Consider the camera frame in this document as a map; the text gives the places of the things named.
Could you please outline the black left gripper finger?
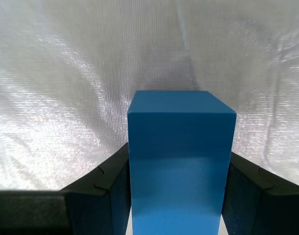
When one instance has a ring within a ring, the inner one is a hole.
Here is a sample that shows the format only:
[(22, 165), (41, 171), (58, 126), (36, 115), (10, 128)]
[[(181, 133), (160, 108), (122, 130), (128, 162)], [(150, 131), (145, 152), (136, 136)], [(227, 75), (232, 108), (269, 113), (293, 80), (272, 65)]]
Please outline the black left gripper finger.
[(299, 186), (232, 153), (222, 217), (230, 235), (299, 235)]
[(0, 190), (0, 235), (123, 235), (130, 208), (125, 144), (59, 191)]

